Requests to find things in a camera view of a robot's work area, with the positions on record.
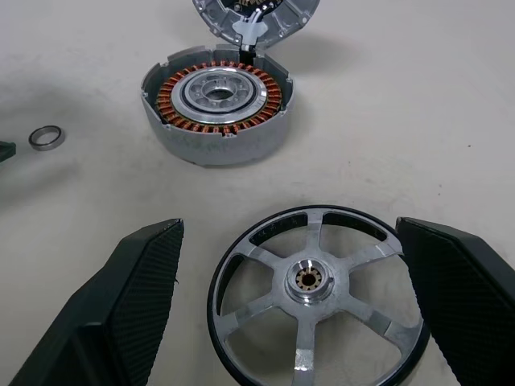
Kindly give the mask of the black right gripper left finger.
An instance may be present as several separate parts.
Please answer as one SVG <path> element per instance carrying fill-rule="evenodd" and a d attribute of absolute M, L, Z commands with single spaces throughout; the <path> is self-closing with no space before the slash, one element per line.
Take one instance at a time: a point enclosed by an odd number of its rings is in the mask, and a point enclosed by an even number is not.
<path fill-rule="evenodd" d="M 169 319 L 184 225 L 124 237 L 65 303 L 13 385 L 145 385 Z"/>

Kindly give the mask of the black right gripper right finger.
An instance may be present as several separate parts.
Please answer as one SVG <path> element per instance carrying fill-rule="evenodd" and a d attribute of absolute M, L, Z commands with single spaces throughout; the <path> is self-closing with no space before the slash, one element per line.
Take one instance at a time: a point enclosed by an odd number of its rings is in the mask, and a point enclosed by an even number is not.
<path fill-rule="evenodd" d="M 514 383 L 514 270 L 482 238 L 400 217 L 422 317 L 462 385 Z"/>

